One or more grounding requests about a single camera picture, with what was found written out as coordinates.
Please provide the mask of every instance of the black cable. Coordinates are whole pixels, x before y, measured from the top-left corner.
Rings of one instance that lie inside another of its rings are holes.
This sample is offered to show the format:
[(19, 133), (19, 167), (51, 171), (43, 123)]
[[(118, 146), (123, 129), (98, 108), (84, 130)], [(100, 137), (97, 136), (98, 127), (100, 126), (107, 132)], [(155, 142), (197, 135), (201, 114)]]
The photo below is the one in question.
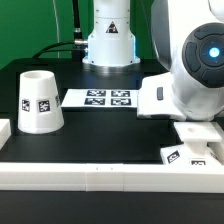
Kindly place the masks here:
[(60, 43), (49, 45), (48, 47), (45, 47), (41, 51), (36, 53), (33, 56), (33, 58), (38, 58), (42, 54), (42, 52), (45, 52), (45, 51), (50, 50), (50, 49), (55, 48), (55, 47), (64, 46), (64, 45), (74, 45), (74, 41), (66, 41), (66, 42), (60, 42)]
[(74, 26), (75, 28), (80, 28), (78, 0), (72, 0), (72, 4), (73, 4)]
[(58, 49), (58, 50), (47, 50), (47, 51), (40, 51), (38, 54), (35, 54), (33, 56), (33, 58), (39, 58), (42, 54), (45, 53), (54, 53), (54, 52), (73, 52), (73, 51), (84, 51), (84, 48), (75, 48), (75, 49), (68, 49), (68, 50), (64, 50), (64, 49)]

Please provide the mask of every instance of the black sticker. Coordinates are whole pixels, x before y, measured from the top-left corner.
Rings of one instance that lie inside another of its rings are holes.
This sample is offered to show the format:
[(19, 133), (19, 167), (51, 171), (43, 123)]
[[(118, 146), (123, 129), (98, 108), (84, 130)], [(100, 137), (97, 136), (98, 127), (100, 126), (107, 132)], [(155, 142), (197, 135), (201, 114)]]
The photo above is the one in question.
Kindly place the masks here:
[(103, 106), (106, 100), (103, 98), (86, 98), (85, 105)]
[(58, 95), (55, 97), (55, 100), (56, 100), (57, 107), (59, 107), (60, 106), (60, 99), (59, 99)]
[(87, 96), (106, 96), (106, 90), (88, 90)]
[(112, 97), (130, 97), (131, 93), (130, 91), (125, 91), (125, 90), (113, 90), (111, 91), (111, 96)]
[(107, 29), (106, 33), (118, 33), (117, 27), (115, 26), (114, 22), (112, 22)]
[(30, 101), (22, 100), (22, 110), (30, 112)]
[(204, 160), (191, 160), (191, 165), (193, 165), (193, 166), (205, 166), (206, 162)]
[(49, 100), (40, 101), (38, 104), (39, 104), (39, 111), (40, 111), (40, 113), (50, 111), (50, 102), (49, 102)]
[(111, 99), (112, 106), (131, 106), (131, 99)]
[(167, 157), (167, 160), (169, 163), (172, 163), (174, 162), (176, 159), (178, 159), (180, 157), (180, 153), (178, 151), (172, 153), (171, 155), (169, 155)]

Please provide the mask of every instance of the white plastic border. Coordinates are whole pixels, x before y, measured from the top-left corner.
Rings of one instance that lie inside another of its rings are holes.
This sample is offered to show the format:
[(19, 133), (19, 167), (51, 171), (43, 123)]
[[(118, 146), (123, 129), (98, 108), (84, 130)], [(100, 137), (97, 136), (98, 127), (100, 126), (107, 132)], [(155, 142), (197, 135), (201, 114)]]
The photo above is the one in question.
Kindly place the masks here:
[[(9, 120), (0, 120), (2, 144), (10, 135)], [(212, 148), (224, 164), (224, 140)], [(2, 162), (0, 190), (224, 193), (224, 166)]]

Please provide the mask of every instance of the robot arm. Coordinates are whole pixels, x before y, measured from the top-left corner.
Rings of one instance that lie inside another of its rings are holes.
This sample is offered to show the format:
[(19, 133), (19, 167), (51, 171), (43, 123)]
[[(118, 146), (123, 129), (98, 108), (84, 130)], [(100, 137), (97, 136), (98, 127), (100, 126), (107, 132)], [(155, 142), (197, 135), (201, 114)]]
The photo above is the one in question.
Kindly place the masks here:
[[(166, 95), (162, 101), (154, 99), (153, 102), (147, 102), (140, 99), (140, 103), (151, 103), (151, 106), (139, 105), (139, 108), (143, 108), (138, 110), (139, 116), (152, 117), (151, 114), (157, 113), (170, 115), (171, 118), (179, 120), (184, 118), (202, 121), (212, 120), (223, 110), (223, 11), (222, 0), (154, 1), (153, 43), (158, 60), (170, 71), (168, 76), (172, 78), (169, 78), (165, 84), (154, 80), (155, 85), (143, 80), (140, 98), (145, 97), (146, 83), (150, 83), (150, 91), (163, 88)], [(166, 102), (166, 109), (164, 106), (159, 106), (164, 102)], [(161, 109), (154, 111), (151, 109), (153, 107)], [(175, 116), (176, 112), (173, 108), (182, 114), (178, 115), (179, 118)]]

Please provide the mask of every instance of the green wall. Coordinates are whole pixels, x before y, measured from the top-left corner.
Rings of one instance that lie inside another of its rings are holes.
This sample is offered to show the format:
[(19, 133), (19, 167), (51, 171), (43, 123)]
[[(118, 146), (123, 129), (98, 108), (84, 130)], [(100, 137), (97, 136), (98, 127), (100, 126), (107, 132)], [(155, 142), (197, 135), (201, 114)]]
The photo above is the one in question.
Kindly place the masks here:
[[(55, 0), (59, 16), (60, 39), (73, 39), (72, 0)], [(153, 0), (145, 0), (147, 16)], [(93, 0), (79, 0), (84, 37), (93, 28)], [(131, 0), (131, 30), (137, 38), (137, 55), (152, 58), (151, 42), (141, 1)], [(30, 58), (42, 48), (57, 42), (53, 0), (0, 0), (0, 69), (18, 58)], [(48, 54), (44, 57), (57, 57)]]

